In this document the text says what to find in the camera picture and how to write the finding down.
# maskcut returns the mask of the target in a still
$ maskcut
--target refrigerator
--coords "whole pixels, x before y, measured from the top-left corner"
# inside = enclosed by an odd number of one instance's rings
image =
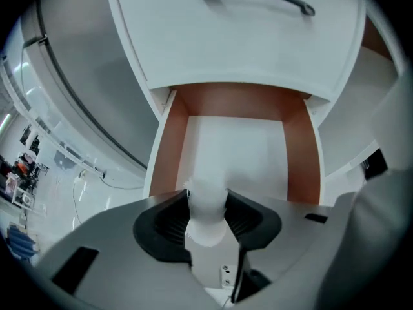
[[[108,0],[37,0],[3,50],[21,110],[93,171],[145,175],[159,122],[130,68]]]

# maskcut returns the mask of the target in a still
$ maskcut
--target black rectangular slot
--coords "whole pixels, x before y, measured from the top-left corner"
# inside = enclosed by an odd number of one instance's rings
[[[73,294],[99,251],[80,247],[55,274],[52,281],[61,289]]]
[[[320,214],[306,214],[305,218],[308,220],[314,220],[315,222],[324,224],[327,221],[326,216],[322,216]]]

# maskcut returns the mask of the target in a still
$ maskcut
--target open drawer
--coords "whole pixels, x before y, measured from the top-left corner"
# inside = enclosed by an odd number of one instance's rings
[[[246,83],[198,83],[172,90],[144,196],[183,189],[192,176],[235,191],[319,203],[322,165],[299,92]]]

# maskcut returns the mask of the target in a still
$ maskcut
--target drawer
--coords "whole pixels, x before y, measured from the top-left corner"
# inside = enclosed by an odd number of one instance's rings
[[[172,89],[144,196],[183,189],[194,177],[241,193],[319,203],[317,129],[298,92],[240,83]]]
[[[148,88],[217,81],[330,99],[361,42],[362,0],[119,0]]]

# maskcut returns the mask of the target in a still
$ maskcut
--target gray refrigerator door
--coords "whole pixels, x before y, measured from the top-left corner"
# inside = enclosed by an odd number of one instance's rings
[[[159,122],[130,68],[108,0],[40,0],[37,7],[67,91],[109,141],[146,168]]]

